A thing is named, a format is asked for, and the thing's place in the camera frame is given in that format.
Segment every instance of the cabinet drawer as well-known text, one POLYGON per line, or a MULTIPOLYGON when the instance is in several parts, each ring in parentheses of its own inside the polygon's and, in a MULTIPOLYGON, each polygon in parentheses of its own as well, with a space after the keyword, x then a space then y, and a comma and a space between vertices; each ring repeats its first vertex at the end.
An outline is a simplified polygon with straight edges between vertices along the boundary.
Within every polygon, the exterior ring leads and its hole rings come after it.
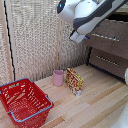
POLYGON ((89 63, 124 79, 128 60, 92 48, 89 63))
POLYGON ((128 43, 112 41, 97 36, 90 37, 90 41, 85 40, 86 45, 128 59, 128 43))
POLYGON ((128 23, 105 20, 88 36, 85 44, 128 59, 128 23))

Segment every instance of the wooden floor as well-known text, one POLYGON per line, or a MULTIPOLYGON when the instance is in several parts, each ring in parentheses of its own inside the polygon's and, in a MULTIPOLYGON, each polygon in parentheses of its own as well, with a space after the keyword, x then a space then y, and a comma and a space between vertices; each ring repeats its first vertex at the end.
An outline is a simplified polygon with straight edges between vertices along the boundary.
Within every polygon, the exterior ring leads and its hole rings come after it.
MULTIPOLYGON (((52 77, 35 82, 54 102, 41 128, 110 128, 128 101, 128 86, 91 66, 74 70, 84 80, 79 97, 66 84, 53 86, 52 77)), ((14 128, 1 103, 0 128, 14 128)))

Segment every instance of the plastic basket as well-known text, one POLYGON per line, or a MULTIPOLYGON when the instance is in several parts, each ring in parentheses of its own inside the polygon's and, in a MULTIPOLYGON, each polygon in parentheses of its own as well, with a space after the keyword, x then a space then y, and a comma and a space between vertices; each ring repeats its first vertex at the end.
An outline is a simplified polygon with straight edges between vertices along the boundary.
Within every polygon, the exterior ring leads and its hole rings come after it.
POLYGON ((27 78, 1 85, 0 99, 18 128, 40 127, 54 105, 48 95, 27 78))

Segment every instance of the pink cup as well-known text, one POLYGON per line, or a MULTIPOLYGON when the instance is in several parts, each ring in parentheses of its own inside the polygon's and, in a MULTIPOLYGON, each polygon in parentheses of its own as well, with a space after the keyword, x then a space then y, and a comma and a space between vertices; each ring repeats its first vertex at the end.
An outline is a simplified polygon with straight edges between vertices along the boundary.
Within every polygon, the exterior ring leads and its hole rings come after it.
POLYGON ((53 84, 55 86, 61 86, 64 82, 64 71, 63 70, 54 70, 53 71, 53 84))

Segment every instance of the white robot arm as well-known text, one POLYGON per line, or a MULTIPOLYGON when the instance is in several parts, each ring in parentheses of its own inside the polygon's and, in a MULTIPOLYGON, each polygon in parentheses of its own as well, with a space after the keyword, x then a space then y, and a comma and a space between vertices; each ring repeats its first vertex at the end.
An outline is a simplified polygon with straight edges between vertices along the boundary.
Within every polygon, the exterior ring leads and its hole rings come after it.
POLYGON ((75 29, 70 39, 81 42, 86 34, 127 1, 103 0, 98 4, 97 0, 61 0, 57 13, 75 29))

